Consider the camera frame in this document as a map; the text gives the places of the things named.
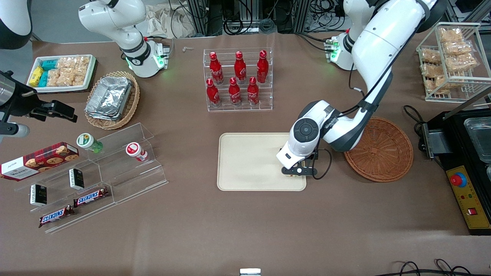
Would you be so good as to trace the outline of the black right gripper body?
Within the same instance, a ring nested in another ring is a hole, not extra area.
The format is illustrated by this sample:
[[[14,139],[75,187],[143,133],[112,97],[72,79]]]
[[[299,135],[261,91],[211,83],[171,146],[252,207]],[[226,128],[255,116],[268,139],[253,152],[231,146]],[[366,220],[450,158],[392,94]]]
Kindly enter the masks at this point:
[[[13,82],[15,90],[7,102],[7,113],[9,115],[23,117],[32,112],[33,109],[42,107],[43,101],[39,99],[34,88],[16,80]]]

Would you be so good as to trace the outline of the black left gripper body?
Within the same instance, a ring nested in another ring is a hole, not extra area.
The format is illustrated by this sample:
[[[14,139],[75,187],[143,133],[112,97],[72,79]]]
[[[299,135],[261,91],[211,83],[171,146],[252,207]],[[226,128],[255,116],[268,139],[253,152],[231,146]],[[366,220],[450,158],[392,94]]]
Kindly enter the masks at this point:
[[[302,161],[302,168],[304,169],[314,169],[315,168],[315,161],[318,159],[318,151],[312,152],[310,156],[305,158]]]

